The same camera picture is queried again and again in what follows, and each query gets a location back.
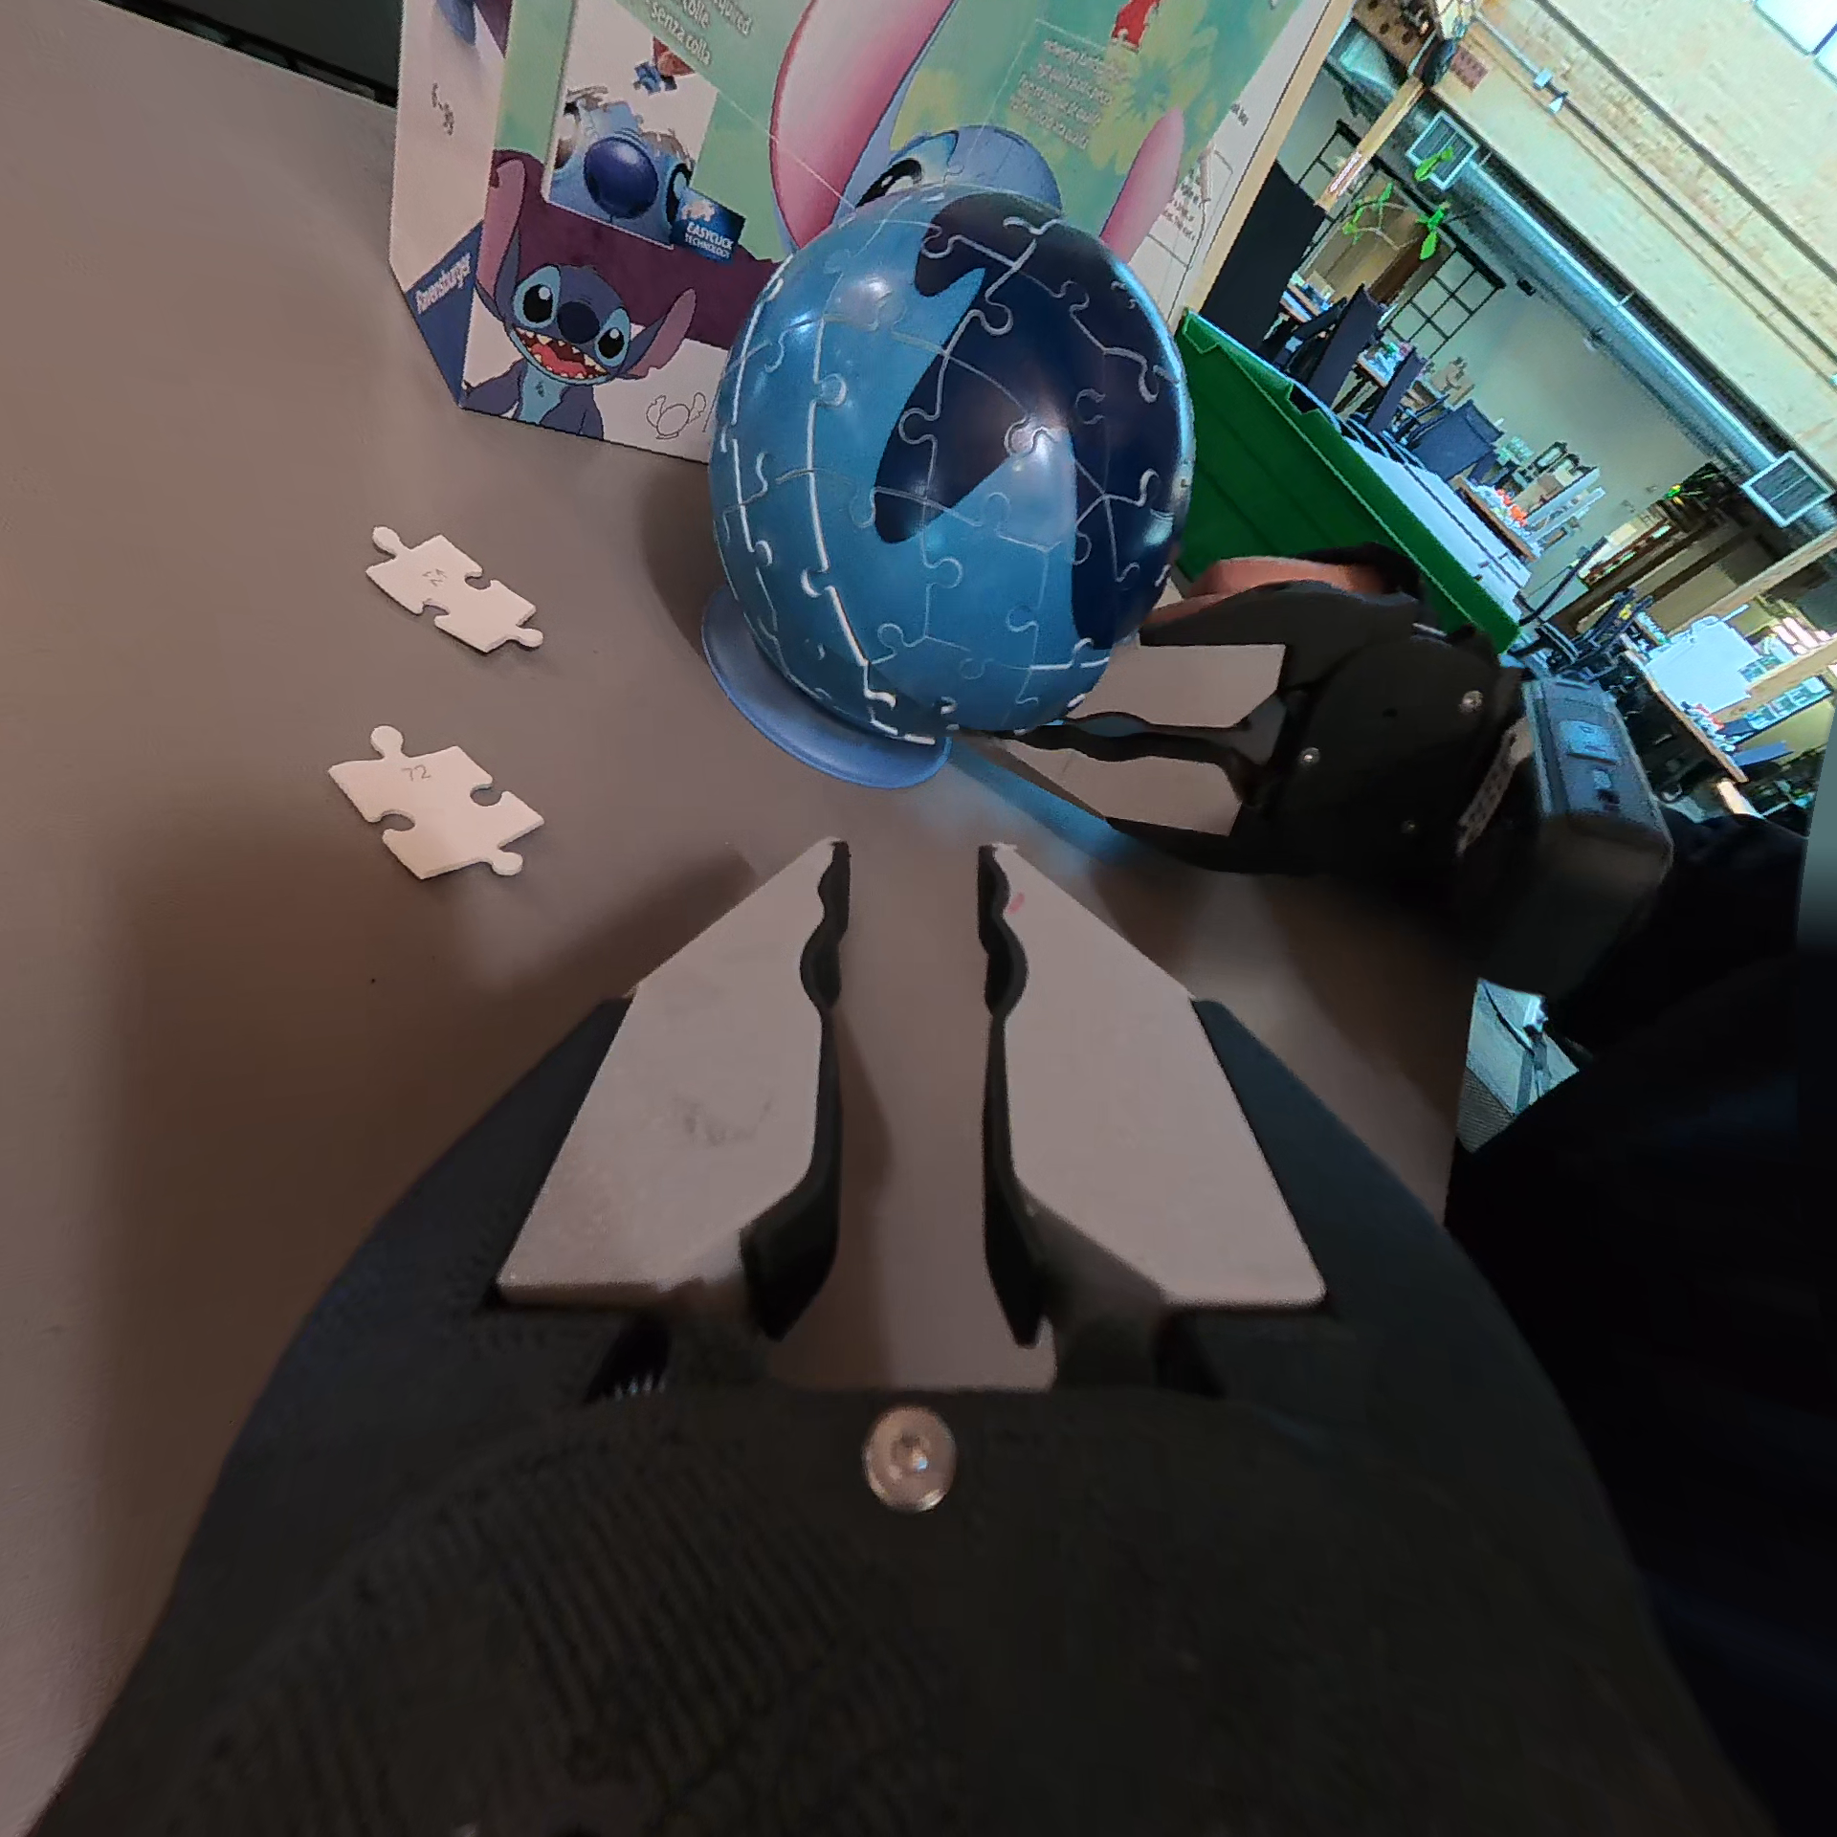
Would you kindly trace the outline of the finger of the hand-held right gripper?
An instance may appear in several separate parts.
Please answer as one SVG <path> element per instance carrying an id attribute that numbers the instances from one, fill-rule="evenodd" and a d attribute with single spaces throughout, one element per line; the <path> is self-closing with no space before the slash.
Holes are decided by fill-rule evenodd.
<path id="1" fill-rule="evenodd" d="M 1232 838 L 1249 766 L 1237 730 L 1041 726 L 999 739 L 999 763 L 1168 859 L 1249 873 L 1249 843 Z"/>
<path id="2" fill-rule="evenodd" d="M 1285 647 L 1143 647 L 1113 651 L 1101 679 L 1069 708 L 1078 730 L 1217 732 L 1278 696 Z"/>

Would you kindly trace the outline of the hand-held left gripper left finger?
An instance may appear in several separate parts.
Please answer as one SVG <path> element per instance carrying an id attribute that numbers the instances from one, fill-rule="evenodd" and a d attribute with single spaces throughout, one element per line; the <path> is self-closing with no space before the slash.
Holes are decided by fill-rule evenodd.
<path id="1" fill-rule="evenodd" d="M 849 843 L 816 838 L 631 988 L 505 1302 L 794 1328 L 839 1249 L 843 925 Z"/>

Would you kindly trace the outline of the person's right hand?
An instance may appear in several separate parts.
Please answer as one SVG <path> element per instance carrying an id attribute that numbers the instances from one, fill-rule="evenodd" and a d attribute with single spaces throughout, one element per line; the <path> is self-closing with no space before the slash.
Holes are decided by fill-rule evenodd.
<path id="1" fill-rule="evenodd" d="M 1213 610 L 1232 595 L 1273 587 L 1331 587 L 1351 595 L 1382 595 L 1389 581 L 1361 557 L 1217 557 L 1190 576 L 1181 601 L 1159 605 L 1143 626 L 1177 622 L 1188 613 Z"/>

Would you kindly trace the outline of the white joined puzzle pieces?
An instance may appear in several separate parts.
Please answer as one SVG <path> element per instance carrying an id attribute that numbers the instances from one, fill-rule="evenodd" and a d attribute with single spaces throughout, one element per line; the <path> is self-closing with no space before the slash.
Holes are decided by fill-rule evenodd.
<path id="1" fill-rule="evenodd" d="M 393 526 L 367 532 L 379 565 L 364 576 L 408 613 L 434 613 L 434 626 L 474 654 L 505 647 L 541 651 L 536 605 L 462 553 L 447 537 L 403 542 Z"/>
<path id="2" fill-rule="evenodd" d="M 408 752 L 393 726 L 367 732 L 367 758 L 329 766 L 329 781 L 367 824 L 408 822 L 385 833 L 385 843 L 421 881 L 474 863 L 517 876 L 517 838 L 546 824 L 524 799 L 493 794 L 493 776 L 468 748 Z"/>

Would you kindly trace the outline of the long silver wall duct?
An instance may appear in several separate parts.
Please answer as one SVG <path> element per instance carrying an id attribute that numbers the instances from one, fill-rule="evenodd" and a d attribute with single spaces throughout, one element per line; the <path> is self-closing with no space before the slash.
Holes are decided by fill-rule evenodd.
<path id="1" fill-rule="evenodd" d="M 1454 174 L 1476 239 L 1595 351 L 1674 399 L 1734 470 L 1837 456 L 1832 6 L 1489 0 L 1438 6 L 1451 69 L 1404 80 L 1411 6 L 1351 6 L 1359 110 L 1474 140 Z"/>

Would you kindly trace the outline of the green storage bin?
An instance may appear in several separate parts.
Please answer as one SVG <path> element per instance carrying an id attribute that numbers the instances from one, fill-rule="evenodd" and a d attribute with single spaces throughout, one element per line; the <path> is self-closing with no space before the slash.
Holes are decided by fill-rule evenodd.
<path id="1" fill-rule="evenodd" d="M 1451 634 L 1476 626 L 1497 651 L 1517 642 L 1517 565 L 1443 481 L 1341 429 L 1202 314 L 1181 314 L 1177 351 L 1202 433 L 1188 576 L 1217 557 L 1384 544 L 1416 565 Z"/>

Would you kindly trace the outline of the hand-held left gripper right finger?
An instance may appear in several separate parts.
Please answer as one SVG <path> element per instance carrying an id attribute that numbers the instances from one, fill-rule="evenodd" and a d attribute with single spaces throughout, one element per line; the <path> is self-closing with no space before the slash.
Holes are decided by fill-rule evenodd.
<path id="1" fill-rule="evenodd" d="M 1017 1341 L 1310 1317 L 1323 1272 L 1181 978 L 1017 843 L 978 849 L 985 1259 Z"/>

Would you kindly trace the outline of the black partition panel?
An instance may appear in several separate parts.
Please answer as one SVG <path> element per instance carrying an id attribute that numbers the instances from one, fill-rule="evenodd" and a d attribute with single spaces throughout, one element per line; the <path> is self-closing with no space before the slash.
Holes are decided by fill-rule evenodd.
<path id="1" fill-rule="evenodd" d="M 1285 172 L 1273 164 L 1249 197 L 1249 211 L 1203 291 L 1202 318 L 1261 351 L 1278 324 L 1278 302 L 1314 243 L 1323 207 Z"/>

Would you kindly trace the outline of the blue puzzle ball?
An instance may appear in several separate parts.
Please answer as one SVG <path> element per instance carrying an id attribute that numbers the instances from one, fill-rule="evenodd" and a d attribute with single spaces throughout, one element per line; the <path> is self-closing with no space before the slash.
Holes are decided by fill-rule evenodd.
<path id="1" fill-rule="evenodd" d="M 1131 265 L 942 179 L 770 272 L 706 456 L 770 671 L 911 743 L 1066 722 L 1159 605 L 1190 475 L 1181 354 Z"/>

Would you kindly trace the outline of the printed cartoon puzzle box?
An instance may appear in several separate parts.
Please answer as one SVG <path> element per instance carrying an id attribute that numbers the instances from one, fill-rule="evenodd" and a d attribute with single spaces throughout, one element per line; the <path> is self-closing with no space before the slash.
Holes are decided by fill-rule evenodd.
<path id="1" fill-rule="evenodd" d="M 1165 318 L 1346 6 L 408 6 L 387 265 L 452 400 L 681 462 L 770 272 L 899 189 L 999 189 Z"/>

